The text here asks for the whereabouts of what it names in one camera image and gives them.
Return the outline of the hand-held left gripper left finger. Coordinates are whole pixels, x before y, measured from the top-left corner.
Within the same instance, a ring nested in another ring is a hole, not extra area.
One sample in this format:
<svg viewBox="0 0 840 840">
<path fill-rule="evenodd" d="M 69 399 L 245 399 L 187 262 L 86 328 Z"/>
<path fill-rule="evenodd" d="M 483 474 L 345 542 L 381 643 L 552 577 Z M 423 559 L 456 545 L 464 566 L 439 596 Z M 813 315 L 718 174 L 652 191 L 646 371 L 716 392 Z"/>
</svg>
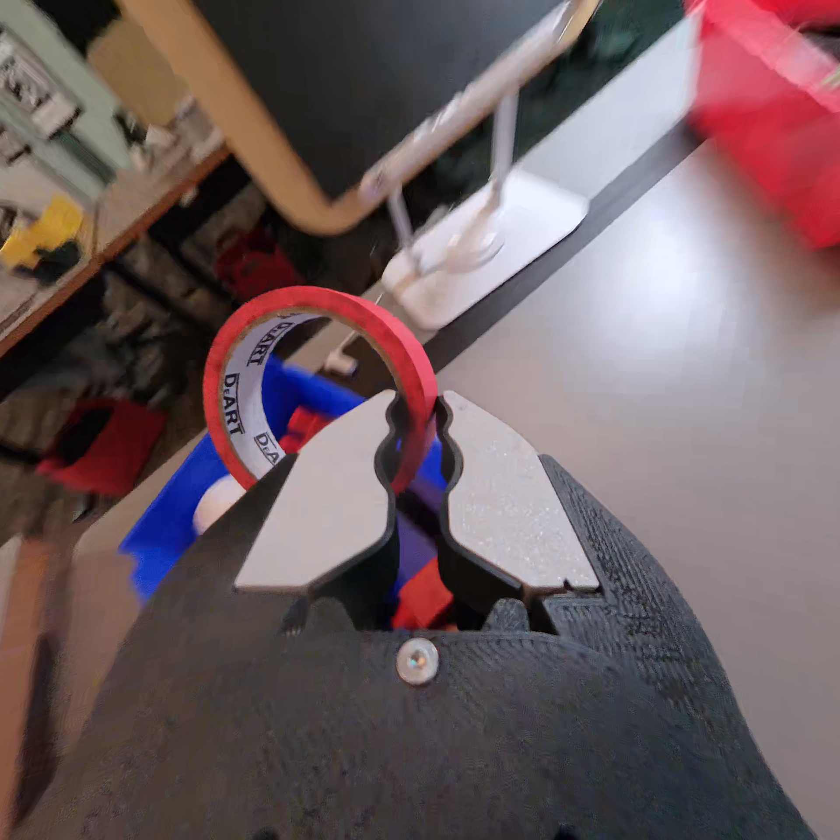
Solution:
<svg viewBox="0 0 840 840">
<path fill-rule="evenodd" d="M 298 620 L 321 601 L 383 629 L 400 565 L 401 397 L 385 389 L 285 457 L 234 505 L 237 611 Z"/>
</svg>

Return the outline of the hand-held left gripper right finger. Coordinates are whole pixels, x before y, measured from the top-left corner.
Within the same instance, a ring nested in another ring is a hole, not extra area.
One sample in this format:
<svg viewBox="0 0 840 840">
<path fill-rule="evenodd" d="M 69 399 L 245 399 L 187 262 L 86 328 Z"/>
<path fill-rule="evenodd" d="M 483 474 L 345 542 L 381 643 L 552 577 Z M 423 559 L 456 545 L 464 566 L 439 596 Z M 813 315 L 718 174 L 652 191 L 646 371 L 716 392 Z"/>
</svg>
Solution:
<svg viewBox="0 0 840 840">
<path fill-rule="evenodd" d="M 436 420 L 445 482 L 437 562 L 457 629 L 481 629 L 499 602 L 545 630 L 546 602 L 599 602 L 592 549 L 546 458 L 455 391 L 438 398 Z"/>
</svg>

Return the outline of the blue plastic bin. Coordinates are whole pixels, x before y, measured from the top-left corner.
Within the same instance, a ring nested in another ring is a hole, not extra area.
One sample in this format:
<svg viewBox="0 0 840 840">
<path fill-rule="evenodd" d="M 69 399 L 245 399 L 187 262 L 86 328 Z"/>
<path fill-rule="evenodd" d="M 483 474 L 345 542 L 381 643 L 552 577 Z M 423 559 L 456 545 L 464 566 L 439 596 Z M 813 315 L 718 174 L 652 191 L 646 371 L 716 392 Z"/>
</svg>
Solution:
<svg viewBox="0 0 840 840">
<path fill-rule="evenodd" d="M 359 395 L 329 378 L 280 362 L 268 363 L 263 401 L 271 428 L 285 433 L 299 405 L 334 419 L 361 404 Z M 437 557 L 438 509 L 446 487 L 441 470 L 442 447 L 435 439 L 409 489 L 397 498 L 400 566 L 392 592 L 385 598 L 384 616 L 392 619 L 397 595 L 425 564 Z M 197 540 L 193 513 L 203 493 L 216 480 L 229 475 L 209 434 L 200 438 L 183 465 L 129 531 L 119 546 L 134 562 L 132 583 L 146 603 Z"/>
</svg>

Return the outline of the red masking tape roll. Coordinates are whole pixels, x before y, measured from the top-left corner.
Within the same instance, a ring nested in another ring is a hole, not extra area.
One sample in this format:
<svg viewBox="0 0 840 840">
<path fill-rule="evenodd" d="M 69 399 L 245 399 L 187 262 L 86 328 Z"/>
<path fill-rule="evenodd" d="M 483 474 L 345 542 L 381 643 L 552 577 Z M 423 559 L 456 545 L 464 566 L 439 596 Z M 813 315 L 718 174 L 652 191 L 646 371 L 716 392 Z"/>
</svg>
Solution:
<svg viewBox="0 0 840 840">
<path fill-rule="evenodd" d="M 274 356 L 279 341 L 319 318 L 356 331 L 385 362 L 406 405 L 400 462 L 392 480 L 402 493 L 434 436 L 438 387 L 424 347 L 398 318 L 372 301 L 320 287 L 287 287 L 247 302 L 218 331 L 206 357 L 206 427 L 227 472 L 248 490 L 288 453 L 283 443 L 299 408 L 336 417 L 359 403 L 352 394 Z"/>
</svg>

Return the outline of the red plastic bin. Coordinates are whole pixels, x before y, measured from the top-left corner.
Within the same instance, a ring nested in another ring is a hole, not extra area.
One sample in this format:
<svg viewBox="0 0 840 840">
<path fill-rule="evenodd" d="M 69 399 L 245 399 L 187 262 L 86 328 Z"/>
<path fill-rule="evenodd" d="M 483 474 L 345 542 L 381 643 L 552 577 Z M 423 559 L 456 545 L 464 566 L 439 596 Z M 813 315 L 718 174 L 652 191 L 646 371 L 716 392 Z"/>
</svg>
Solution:
<svg viewBox="0 0 840 840">
<path fill-rule="evenodd" d="M 811 249 L 839 243 L 838 1 L 683 2 L 699 20 L 689 123 Z"/>
<path fill-rule="evenodd" d="M 220 234 L 216 241 L 214 273 L 241 302 L 304 284 L 275 239 L 259 226 L 250 230 L 234 227 Z"/>
</svg>

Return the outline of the red toy block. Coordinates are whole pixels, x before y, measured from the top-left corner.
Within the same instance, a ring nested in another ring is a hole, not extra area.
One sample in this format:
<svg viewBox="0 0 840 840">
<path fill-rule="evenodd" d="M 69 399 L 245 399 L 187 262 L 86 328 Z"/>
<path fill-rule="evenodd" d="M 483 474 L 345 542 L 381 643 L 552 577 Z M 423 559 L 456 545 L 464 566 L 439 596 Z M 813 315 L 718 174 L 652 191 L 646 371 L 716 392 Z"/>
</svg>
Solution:
<svg viewBox="0 0 840 840">
<path fill-rule="evenodd" d="M 286 455 L 296 454 L 322 429 L 330 425 L 333 418 L 299 405 L 289 418 L 285 433 L 279 440 L 280 448 Z"/>
</svg>

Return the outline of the white paper roll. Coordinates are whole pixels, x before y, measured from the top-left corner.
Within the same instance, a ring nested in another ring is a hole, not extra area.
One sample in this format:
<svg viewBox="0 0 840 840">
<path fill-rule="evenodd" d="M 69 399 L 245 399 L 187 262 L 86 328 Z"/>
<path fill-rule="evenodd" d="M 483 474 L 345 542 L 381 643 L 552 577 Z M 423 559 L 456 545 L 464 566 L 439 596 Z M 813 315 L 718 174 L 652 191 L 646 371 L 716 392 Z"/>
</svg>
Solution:
<svg viewBox="0 0 840 840">
<path fill-rule="evenodd" d="M 225 475 L 211 484 L 198 501 L 192 515 L 192 526 L 196 536 L 201 536 L 209 530 L 245 493 L 245 488 L 231 475 Z"/>
</svg>

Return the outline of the red bag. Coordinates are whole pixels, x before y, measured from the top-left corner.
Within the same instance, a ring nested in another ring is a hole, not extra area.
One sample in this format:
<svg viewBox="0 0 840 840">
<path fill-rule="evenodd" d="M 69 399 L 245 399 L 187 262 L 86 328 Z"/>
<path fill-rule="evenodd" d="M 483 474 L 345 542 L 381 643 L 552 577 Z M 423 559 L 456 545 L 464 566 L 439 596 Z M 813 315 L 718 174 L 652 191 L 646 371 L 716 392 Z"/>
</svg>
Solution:
<svg viewBox="0 0 840 840">
<path fill-rule="evenodd" d="M 134 488 L 166 424 L 163 412 L 110 397 L 80 399 L 35 473 L 69 490 L 122 497 Z"/>
</svg>

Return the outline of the wooden desk with black legs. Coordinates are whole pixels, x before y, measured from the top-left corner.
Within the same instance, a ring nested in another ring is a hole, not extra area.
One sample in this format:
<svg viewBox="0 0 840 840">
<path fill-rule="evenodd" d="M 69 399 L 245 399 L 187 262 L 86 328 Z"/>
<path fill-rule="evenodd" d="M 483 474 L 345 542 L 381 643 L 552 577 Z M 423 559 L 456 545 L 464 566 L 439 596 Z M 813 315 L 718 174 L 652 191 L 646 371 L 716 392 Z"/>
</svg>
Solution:
<svg viewBox="0 0 840 840">
<path fill-rule="evenodd" d="M 87 256 L 51 287 L 2 274 L 1 355 L 20 344 L 48 316 L 90 283 L 106 263 L 143 237 L 184 195 L 226 161 L 225 143 L 216 143 L 199 161 L 178 147 L 165 163 L 147 172 L 124 171 L 86 221 Z"/>
</svg>

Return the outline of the yellow plastic bin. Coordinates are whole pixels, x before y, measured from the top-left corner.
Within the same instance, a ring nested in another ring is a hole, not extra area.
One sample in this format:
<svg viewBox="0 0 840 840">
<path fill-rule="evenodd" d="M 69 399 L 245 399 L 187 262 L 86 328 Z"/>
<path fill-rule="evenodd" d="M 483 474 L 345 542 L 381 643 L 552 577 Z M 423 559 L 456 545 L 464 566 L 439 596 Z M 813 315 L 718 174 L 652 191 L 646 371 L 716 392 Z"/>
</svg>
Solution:
<svg viewBox="0 0 840 840">
<path fill-rule="evenodd" d="M 69 242 L 81 242 L 87 216 L 66 194 L 57 192 L 39 212 L 2 204 L 2 265 L 33 270 Z"/>
</svg>

